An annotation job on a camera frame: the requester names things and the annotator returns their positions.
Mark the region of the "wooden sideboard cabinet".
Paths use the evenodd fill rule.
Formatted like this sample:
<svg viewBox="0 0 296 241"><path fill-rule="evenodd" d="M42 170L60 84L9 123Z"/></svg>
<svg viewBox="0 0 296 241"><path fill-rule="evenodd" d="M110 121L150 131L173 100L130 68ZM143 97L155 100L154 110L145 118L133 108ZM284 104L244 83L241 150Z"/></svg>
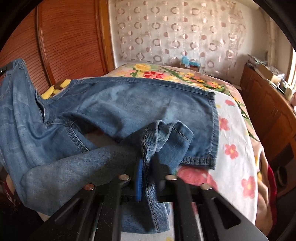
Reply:
<svg viewBox="0 0 296 241"><path fill-rule="evenodd" d="M274 165L283 160L284 151L295 140L295 114L292 107L283 95L248 65L244 66L240 87L267 161Z"/></svg>

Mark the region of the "yellow Pikachu plush toy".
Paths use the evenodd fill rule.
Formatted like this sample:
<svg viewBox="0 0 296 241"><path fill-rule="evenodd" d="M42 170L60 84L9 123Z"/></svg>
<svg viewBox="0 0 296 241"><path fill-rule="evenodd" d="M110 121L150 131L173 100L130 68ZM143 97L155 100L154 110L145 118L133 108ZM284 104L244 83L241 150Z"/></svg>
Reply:
<svg viewBox="0 0 296 241"><path fill-rule="evenodd" d="M42 99L49 99L59 92L61 92L64 88L66 88L70 84L71 80L66 79L64 81L59 81L55 85L52 85L48 90L46 90L42 95Z"/></svg>

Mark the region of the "blue denim jeans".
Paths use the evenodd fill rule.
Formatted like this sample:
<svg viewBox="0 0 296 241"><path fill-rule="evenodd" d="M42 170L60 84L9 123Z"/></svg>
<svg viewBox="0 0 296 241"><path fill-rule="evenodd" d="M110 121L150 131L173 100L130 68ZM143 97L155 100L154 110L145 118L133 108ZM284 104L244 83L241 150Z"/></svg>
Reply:
<svg viewBox="0 0 296 241"><path fill-rule="evenodd" d="M137 192L125 204L122 229L169 230L169 206L157 202L152 156L171 171L216 164L219 121L215 93L144 78L74 79L43 99L26 63L17 59L1 81L1 163L22 203L53 215L85 184L110 182L140 161Z"/></svg>

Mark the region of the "cardboard box on cabinet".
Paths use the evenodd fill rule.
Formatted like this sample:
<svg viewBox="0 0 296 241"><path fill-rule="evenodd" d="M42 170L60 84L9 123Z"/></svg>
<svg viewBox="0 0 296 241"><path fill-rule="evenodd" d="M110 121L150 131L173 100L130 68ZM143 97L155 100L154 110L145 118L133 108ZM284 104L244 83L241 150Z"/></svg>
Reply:
<svg viewBox="0 0 296 241"><path fill-rule="evenodd" d="M267 80L272 80L274 75L273 73L263 64L257 65L257 70L265 77Z"/></svg>

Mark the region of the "floral bed sheet mattress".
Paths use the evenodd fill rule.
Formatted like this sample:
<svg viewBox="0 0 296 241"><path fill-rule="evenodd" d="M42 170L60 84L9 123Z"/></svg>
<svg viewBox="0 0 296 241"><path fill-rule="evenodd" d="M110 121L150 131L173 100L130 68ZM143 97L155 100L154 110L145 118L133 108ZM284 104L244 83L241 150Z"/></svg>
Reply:
<svg viewBox="0 0 296 241"><path fill-rule="evenodd" d="M186 183L207 182L264 233L276 220L274 175L238 90L217 78L177 67L124 64L112 77L161 79L213 91L219 116L219 148L215 170L179 166Z"/></svg>

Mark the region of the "wooden louvered wardrobe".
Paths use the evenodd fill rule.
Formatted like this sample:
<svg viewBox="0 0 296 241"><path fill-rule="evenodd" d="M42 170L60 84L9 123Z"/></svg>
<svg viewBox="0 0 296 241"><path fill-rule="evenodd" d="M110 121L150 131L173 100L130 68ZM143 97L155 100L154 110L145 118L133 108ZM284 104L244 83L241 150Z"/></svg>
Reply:
<svg viewBox="0 0 296 241"><path fill-rule="evenodd" d="M42 1L12 32L1 66L22 58L39 93L114 70L109 1Z"/></svg>

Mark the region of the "pink circle pattern curtain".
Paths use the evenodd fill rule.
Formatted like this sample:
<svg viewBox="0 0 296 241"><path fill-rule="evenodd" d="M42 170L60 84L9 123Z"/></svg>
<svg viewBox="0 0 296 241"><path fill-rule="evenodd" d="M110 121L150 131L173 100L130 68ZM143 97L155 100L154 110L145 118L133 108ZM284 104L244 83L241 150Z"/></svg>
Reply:
<svg viewBox="0 0 296 241"><path fill-rule="evenodd" d="M109 19L116 66L188 60L204 74L235 76L246 27L233 1L110 1Z"/></svg>

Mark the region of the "blue item on box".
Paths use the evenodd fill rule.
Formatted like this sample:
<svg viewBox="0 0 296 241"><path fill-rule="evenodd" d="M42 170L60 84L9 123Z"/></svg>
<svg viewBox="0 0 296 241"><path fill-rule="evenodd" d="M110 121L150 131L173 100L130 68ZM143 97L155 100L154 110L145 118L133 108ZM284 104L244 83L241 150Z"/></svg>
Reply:
<svg viewBox="0 0 296 241"><path fill-rule="evenodd" d="M190 60L187 56L182 57L181 64L183 64L185 67L200 67L201 66L201 64L199 62L197 62L194 59Z"/></svg>

